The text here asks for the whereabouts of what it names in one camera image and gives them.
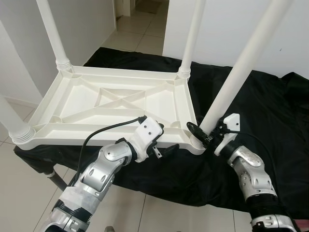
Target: black fabric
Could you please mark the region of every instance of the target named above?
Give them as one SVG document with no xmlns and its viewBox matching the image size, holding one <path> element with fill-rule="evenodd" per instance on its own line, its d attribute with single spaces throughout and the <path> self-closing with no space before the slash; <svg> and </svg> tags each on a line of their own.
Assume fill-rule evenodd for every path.
<svg viewBox="0 0 309 232">
<path fill-rule="evenodd" d="M 100 48 L 86 66 L 176 72 L 180 63 L 173 58 Z M 189 88 L 196 116 L 206 114 L 230 70 L 192 64 Z M 272 153 L 282 201 L 295 219 L 309 218 L 308 83 L 295 73 L 279 79 L 252 71 L 227 111 L 239 113 L 241 131 L 260 138 Z M 263 147 L 245 135 L 238 135 L 237 140 L 264 160 L 273 178 Z M 31 151 L 16 147 L 15 153 L 41 173 L 56 163 L 76 169 L 80 148 L 41 145 Z M 84 167 L 96 159 L 98 150 L 87 147 Z M 248 211 L 234 170 L 207 150 L 201 156 L 179 150 L 166 159 L 132 162 L 116 174 L 114 184 L 186 205 Z"/>
</svg>

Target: white wall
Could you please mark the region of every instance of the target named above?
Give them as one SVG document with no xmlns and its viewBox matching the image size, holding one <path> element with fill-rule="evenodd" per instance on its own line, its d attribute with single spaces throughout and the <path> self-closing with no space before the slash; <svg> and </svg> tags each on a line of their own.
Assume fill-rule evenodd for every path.
<svg viewBox="0 0 309 232">
<path fill-rule="evenodd" d="M 83 65 L 115 28 L 112 0 L 50 0 L 64 49 Z M 44 96 L 57 74 L 36 0 L 0 0 L 0 20 Z"/>
<path fill-rule="evenodd" d="M 0 21 L 0 94 L 39 104 L 42 96 Z"/>
<path fill-rule="evenodd" d="M 194 0 L 170 0 L 163 55 L 182 58 Z M 207 0 L 193 60 L 233 66 L 269 0 Z M 255 70 L 309 78 L 309 1 L 296 0 Z"/>
</svg>

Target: metal stand leg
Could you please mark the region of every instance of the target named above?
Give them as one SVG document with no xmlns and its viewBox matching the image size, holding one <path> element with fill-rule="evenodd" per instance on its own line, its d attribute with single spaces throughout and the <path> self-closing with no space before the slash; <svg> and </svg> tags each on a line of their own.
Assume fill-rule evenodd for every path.
<svg viewBox="0 0 309 232">
<path fill-rule="evenodd" d="M 54 170 L 52 173 L 44 173 L 61 191 L 64 191 L 68 186 L 66 182 Z"/>
</svg>

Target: white plastic bracket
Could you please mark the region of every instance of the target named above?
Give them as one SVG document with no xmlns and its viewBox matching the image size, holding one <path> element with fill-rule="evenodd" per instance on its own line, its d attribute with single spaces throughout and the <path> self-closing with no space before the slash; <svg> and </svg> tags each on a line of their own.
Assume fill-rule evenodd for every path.
<svg viewBox="0 0 309 232">
<path fill-rule="evenodd" d="M 239 114 L 231 114 L 223 120 L 223 123 L 226 124 L 227 129 L 231 131 L 240 131 L 240 118 Z M 221 150 L 232 140 L 235 140 L 237 134 L 227 133 L 224 135 L 222 142 L 215 149 L 214 154 L 216 156 L 220 155 Z"/>
<path fill-rule="evenodd" d="M 137 163 L 143 162 L 148 158 L 147 148 L 162 134 L 162 128 L 151 117 L 146 118 L 140 124 L 134 134 L 127 140 L 132 144 L 137 153 L 138 158 L 135 160 Z"/>
</svg>

